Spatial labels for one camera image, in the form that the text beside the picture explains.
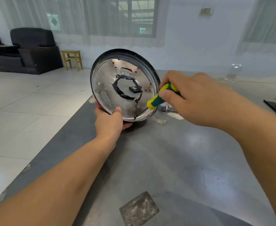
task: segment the yellow and green handle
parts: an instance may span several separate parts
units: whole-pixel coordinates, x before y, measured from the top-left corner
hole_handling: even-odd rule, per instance
[[[167,83],[164,85],[159,91],[169,89],[177,94],[179,94],[178,89],[172,84],[172,83]],[[155,97],[147,102],[147,107],[149,109],[155,109],[158,107],[160,104],[164,103],[165,101],[159,96],[159,94],[156,94]]]

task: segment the yellow stool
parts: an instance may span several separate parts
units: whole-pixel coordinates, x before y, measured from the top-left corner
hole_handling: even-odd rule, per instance
[[[75,60],[75,63],[77,66],[77,71],[79,71],[78,61],[80,62],[81,68],[83,69],[80,51],[61,51],[61,53],[63,56],[63,61],[65,63],[66,70],[68,70],[67,62],[69,62],[70,68],[72,69],[72,63],[71,63],[72,59]]]

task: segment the metal disc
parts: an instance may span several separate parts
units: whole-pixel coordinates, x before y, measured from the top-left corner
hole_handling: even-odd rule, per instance
[[[112,49],[100,55],[91,69],[91,88],[98,104],[108,114],[117,106],[124,121],[136,122],[150,118],[157,109],[147,102],[159,92],[160,79],[152,65],[133,51]],[[133,93],[129,87],[141,87]]]

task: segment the left hand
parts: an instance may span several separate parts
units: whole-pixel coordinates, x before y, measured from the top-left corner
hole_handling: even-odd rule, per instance
[[[98,108],[95,109],[95,114],[97,116],[95,121],[97,138],[107,141],[114,148],[121,131],[131,127],[132,122],[123,124],[120,107],[117,107],[112,115]]]

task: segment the sheer curtain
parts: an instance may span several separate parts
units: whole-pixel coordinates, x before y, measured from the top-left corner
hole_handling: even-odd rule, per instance
[[[243,52],[276,54],[276,0],[258,1],[238,47]]]
[[[0,7],[10,29],[49,29],[56,42],[161,47],[169,0],[0,0]]]

